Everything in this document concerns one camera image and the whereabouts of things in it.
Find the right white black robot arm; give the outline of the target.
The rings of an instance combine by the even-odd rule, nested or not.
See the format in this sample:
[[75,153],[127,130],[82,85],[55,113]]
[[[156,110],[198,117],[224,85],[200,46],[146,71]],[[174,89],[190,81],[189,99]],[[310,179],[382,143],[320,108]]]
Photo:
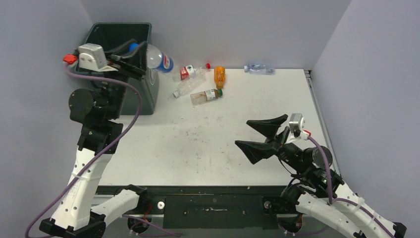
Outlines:
[[265,201],[270,215],[278,211],[307,215],[347,238],[402,238],[407,228],[379,215],[332,169],[332,153],[305,127],[301,114],[249,120],[264,142],[235,141],[252,164],[277,157],[293,169],[291,181],[276,201]]

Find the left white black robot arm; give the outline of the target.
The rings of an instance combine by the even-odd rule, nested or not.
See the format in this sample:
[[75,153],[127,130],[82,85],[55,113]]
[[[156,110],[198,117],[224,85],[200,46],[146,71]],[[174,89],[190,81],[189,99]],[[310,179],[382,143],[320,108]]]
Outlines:
[[116,152],[119,140],[132,124],[117,123],[124,97],[131,90],[130,78],[146,74],[148,43],[131,39],[104,51],[97,44],[83,44],[63,58],[64,71],[74,78],[97,81],[95,90],[77,89],[71,93],[70,119],[82,125],[76,159],[64,191],[52,202],[56,210],[41,220],[39,229],[47,237],[100,238],[105,229],[130,210],[143,213],[148,206],[145,189],[124,187],[119,194],[100,205],[93,205],[103,172]]

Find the blue label water bottle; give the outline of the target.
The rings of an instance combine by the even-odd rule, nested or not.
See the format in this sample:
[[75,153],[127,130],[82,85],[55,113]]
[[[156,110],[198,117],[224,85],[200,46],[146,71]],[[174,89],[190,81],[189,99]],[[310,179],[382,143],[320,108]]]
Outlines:
[[151,44],[147,44],[146,58],[149,69],[156,69],[165,74],[172,73],[175,69],[173,59]]

